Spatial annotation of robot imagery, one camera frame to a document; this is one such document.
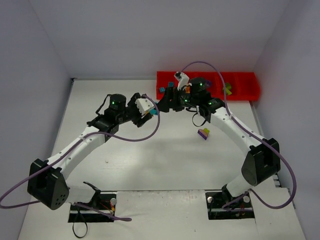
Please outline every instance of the gray wall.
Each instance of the gray wall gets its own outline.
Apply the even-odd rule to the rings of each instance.
[[[264,133],[276,138],[297,178],[294,203],[308,240],[320,227],[320,1],[293,0],[254,71],[262,96],[257,112]],[[292,185],[285,167],[280,181]]]
[[[146,78],[194,60],[252,71],[289,0],[30,2],[72,77]]]
[[[28,0],[0,1],[0,194],[50,155],[70,90],[62,61]],[[30,200],[27,185],[4,204]],[[0,239],[16,240],[27,208],[0,209]]]

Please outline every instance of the blue block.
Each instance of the blue block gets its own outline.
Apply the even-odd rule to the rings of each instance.
[[[157,110],[155,110],[155,109],[150,110],[149,113],[152,114],[152,115],[158,115],[158,114],[157,114]]]

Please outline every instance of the red tray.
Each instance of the red tray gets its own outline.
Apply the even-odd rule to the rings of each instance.
[[[156,99],[160,100],[164,93],[159,88],[168,87],[169,82],[173,82],[174,86],[178,86],[175,79],[174,71],[158,71],[156,73]],[[191,79],[203,77],[211,82],[208,91],[212,97],[224,99],[223,84],[216,72],[206,71],[186,71],[184,72]],[[230,83],[232,89],[231,95],[227,95],[226,99],[230,101],[257,101],[260,96],[260,86],[254,72],[221,72],[226,83]]]

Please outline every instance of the metal screw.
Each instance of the metal screw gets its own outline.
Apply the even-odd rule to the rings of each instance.
[[[243,197],[243,201],[244,201],[246,204],[250,203],[250,197],[244,196],[244,197]]]
[[[212,201],[214,200],[214,198],[212,196],[209,196],[206,201],[208,202],[208,204],[210,204]]]
[[[113,206],[115,206],[115,205],[117,204],[117,199],[111,198],[111,199],[110,199],[110,203],[111,203]]]

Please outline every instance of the purple block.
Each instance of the purple block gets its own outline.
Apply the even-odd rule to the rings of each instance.
[[[199,134],[201,137],[203,137],[204,140],[207,140],[208,134],[205,133],[202,129],[199,129],[199,130],[198,130],[198,134]]]
[[[206,80],[206,81],[205,81],[205,85],[206,85],[208,88],[210,88],[211,85],[212,85],[212,82],[209,81],[209,80]]]

